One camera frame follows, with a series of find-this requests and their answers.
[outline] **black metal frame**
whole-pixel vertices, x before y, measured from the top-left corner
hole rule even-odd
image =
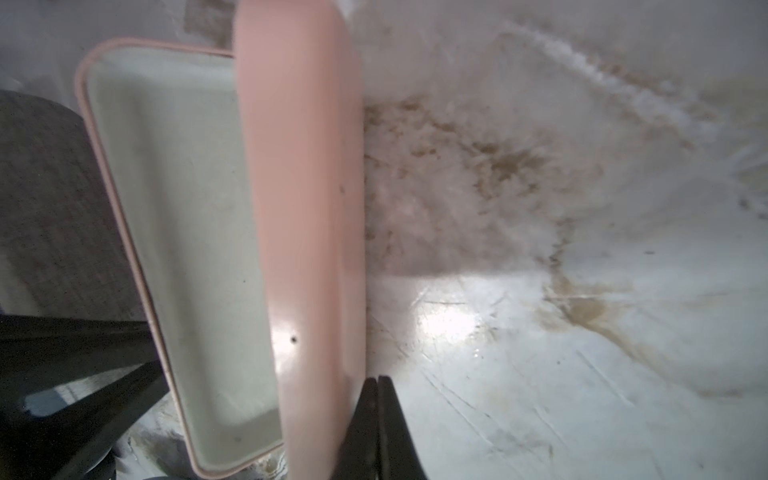
[[[52,415],[19,412],[31,393],[142,363]],[[0,316],[0,440],[13,478],[108,478],[114,459],[100,459],[167,392],[146,323]]]

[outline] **scratch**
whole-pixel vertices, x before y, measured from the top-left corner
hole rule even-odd
[[[685,336],[679,330],[673,328],[672,325],[670,325],[669,323],[663,321],[661,318],[659,318],[658,316],[656,316],[653,313],[649,312],[648,310],[646,310],[642,306],[637,307],[637,312],[640,313],[641,315],[647,317],[648,319],[658,323],[662,327],[670,330],[672,333],[678,335],[685,343],[688,343],[690,345],[690,342],[688,341],[688,339],[685,338]]]
[[[664,472],[661,470],[661,467],[659,466],[659,462],[656,460],[656,456],[653,456],[654,460],[654,467],[656,468],[656,475],[659,475],[660,480],[667,480],[667,477],[664,476]]]
[[[437,386],[437,385],[435,385],[435,383],[434,383],[434,382],[433,382],[433,381],[432,381],[432,380],[429,378],[429,375],[427,375],[427,374],[426,374],[426,372],[424,372],[424,371],[421,371],[421,374],[422,374],[422,376],[424,377],[424,379],[427,381],[427,383],[428,383],[428,384],[429,384],[429,385],[430,385],[430,386],[431,386],[433,389],[435,389],[435,391],[436,391],[437,393],[439,393],[439,394],[440,394],[440,396],[441,396],[441,397],[442,397],[442,398],[445,400],[445,402],[446,402],[446,403],[448,403],[448,405],[451,407],[451,409],[452,409],[454,412],[458,413],[458,416],[462,417],[462,419],[463,419],[463,420],[464,420],[464,421],[467,423],[467,425],[469,425],[469,428],[471,428],[471,429],[472,429],[472,431],[473,431],[473,432],[475,432],[475,433],[477,434],[477,436],[478,436],[478,437],[480,437],[480,438],[483,440],[483,442],[487,443],[489,446],[491,446],[492,448],[494,448],[494,449],[495,449],[495,448],[496,448],[496,445],[494,445],[494,443],[493,443],[493,442],[491,442],[491,441],[488,439],[488,437],[486,437],[485,435],[483,435],[483,434],[482,434],[482,432],[480,431],[480,429],[479,429],[477,426],[475,426],[475,424],[474,424],[474,423],[472,423],[472,421],[470,421],[470,420],[469,420],[469,418],[467,418],[467,416],[466,416],[466,415],[464,415],[464,414],[462,413],[462,411],[461,411],[461,410],[459,410],[458,408],[456,408],[456,406],[455,406],[455,405],[453,405],[453,403],[451,402],[451,399],[449,399],[449,398],[448,398],[448,396],[447,396],[447,395],[446,395],[446,394],[445,394],[445,393],[444,393],[444,392],[443,392],[443,391],[442,391],[440,388],[438,388],[438,386]]]
[[[433,300],[424,300],[422,303],[427,303],[429,305],[466,305],[466,302],[436,302]]]
[[[538,419],[541,420],[542,423],[544,423],[547,428],[550,429],[552,433],[554,433],[554,436],[558,437],[558,440],[560,440],[560,443],[562,443],[565,448],[569,449],[568,443],[565,442],[565,439],[563,439],[563,435],[560,435],[560,432],[558,432],[554,426],[545,418],[545,414],[541,413],[541,409],[538,407],[534,407],[533,411],[536,412],[536,415],[538,415]]]
[[[611,390],[614,393],[614,395],[616,395],[619,399],[621,399],[621,401],[624,402],[624,404],[626,406],[633,406],[633,407],[635,406],[635,404],[633,402],[631,402],[627,397],[625,397],[619,391],[619,389],[616,387],[616,385],[614,385],[614,383],[611,381],[611,379],[609,379],[607,377],[607,375],[605,375],[595,364],[593,364],[586,357],[585,354],[583,354],[580,350],[576,350],[576,355],[578,355],[578,357],[584,361],[584,363],[589,367],[590,370],[592,370],[592,372],[594,372],[597,376],[600,377],[600,380],[603,381],[605,386],[607,386],[608,389]]]
[[[510,470],[512,470],[512,472],[513,472],[515,475],[517,475],[517,477],[518,477],[518,478],[525,478],[525,477],[524,477],[524,476],[523,476],[523,475],[520,473],[520,471],[517,469],[517,467],[515,467],[515,464],[513,464],[513,463],[512,463],[512,460],[510,460],[509,458],[507,458],[507,457],[506,457],[506,455],[504,455],[504,452],[502,452],[502,451],[501,451],[501,450],[499,450],[499,449],[495,449],[495,450],[494,450],[494,453],[495,453],[496,455],[499,455],[499,456],[501,456],[501,457],[502,457],[502,460],[504,460],[504,463],[506,463],[506,464],[509,466],[509,469],[510,469]]]
[[[691,423],[696,424],[696,419],[694,418],[694,415],[688,410],[682,403],[680,403],[677,400],[677,394],[674,390],[674,384],[665,382],[664,383],[666,390],[667,390],[667,398],[691,421]]]
[[[494,303],[491,303],[491,306],[497,306],[499,303],[503,302],[505,298],[507,298],[506,292],[504,292],[504,295],[500,296]]]
[[[460,396],[458,393],[456,393],[456,392],[454,392],[453,390],[451,390],[451,389],[450,389],[450,388],[449,388],[449,387],[448,387],[448,386],[447,386],[445,383],[443,383],[443,382],[440,382],[440,386],[442,386],[442,388],[444,388],[445,390],[447,390],[447,391],[448,391],[448,393],[450,393],[451,395],[453,395],[454,397],[456,397],[456,398],[457,398],[457,399],[458,399],[458,400],[459,400],[461,403],[463,403],[464,405],[468,406],[470,409],[472,409],[472,410],[475,410],[477,413],[481,413],[481,414],[485,415],[485,417],[486,417],[486,418],[493,420],[493,419],[491,418],[491,416],[490,416],[488,413],[485,413],[485,412],[483,412],[482,410],[478,410],[478,408],[477,408],[477,407],[475,407],[474,405],[472,405],[470,402],[467,402],[466,400],[464,400],[464,399],[463,399],[463,398],[462,398],[462,397],[461,397],[461,396]]]
[[[411,302],[409,309],[412,310],[414,306],[419,305],[419,303],[422,301],[422,299],[424,298],[424,296],[427,294],[429,290],[430,289],[428,286],[422,289],[422,291],[419,292],[419,295],[417,295],[416,298],[413,299],[413,301]]]
[[[385,326],[384,326],[384,324],[383,324],[383,323],[381,323],[381,322],[380,322],[380,321],[379,321],[379,320],[378,320],[376,317],[374,317],[373,315],[370,315],[370,318],[371,318],[371,320],[373,320],[374,322],[378,323],[378,324],[379,324],[379,326],[381,327],[381,329],[382,329],[384,332],[386,332],[386,334],[389,336],[389,338],[390,338],[390,339],[392,339],[392,341],[395,343],[395,348],[397,348],[398,352],[400,352],[400,353],[401,353],[401,354],[402,354],[402,355],[403,355],[405,358],[407,358],[407,359],[410,359],[410,358],[411,358],[411,355],[410,355],[408,352],[406,352],[406,351],[405,351],[405,350],[402,348],[402,344],[400,343],[400,341],[399,341],[399,340],[397,340],[397,338],[395,338],[395,336],[392,334],[392,332],[391,332],[391,331],[389,331],[389,329],[388,329],[387,327],[385,327]]]

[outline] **white tile floor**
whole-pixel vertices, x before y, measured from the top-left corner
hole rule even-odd
[[[368,369],[430,478],[768,474],[768,34],[737,4],[343,5]],[[204,5],[12,2],[0,81],[73,107],[102,39],[226,43],[230,9]],[[133,478],[183,463],[152,442],[177,435],[170,403],[142,425]]]

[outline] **gray fabric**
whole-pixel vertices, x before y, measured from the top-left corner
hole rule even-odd
[[[41,315],[144,319],[83,120],[7,91],[0,91],[0,257]]]

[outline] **pink plastic container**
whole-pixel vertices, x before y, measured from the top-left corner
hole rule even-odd
[[[365,375],[359,61],[336,6],[241,2],[232,53],[121,39],[76,85],[198,475],[327,478]]]

